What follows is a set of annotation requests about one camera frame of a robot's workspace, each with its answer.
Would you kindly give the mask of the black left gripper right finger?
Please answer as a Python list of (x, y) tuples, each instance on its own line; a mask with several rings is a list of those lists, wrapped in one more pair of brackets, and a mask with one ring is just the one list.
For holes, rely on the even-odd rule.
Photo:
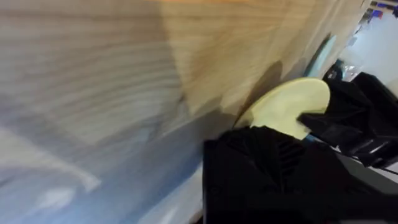
[(298, 121), (323, 142), (357, 157), (366, 167), (397, 162), (397, 97), (374, 75), (351, 82), (325, 79), (330, 101), (323, 114), (303, 113)]

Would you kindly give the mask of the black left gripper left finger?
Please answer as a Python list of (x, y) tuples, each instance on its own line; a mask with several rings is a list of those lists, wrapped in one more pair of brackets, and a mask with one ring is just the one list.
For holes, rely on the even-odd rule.
[(352, 175), (322, 144), (271, 128), (228, 131), (203, 146), (205, 223), (317, 223), (334, 219)]

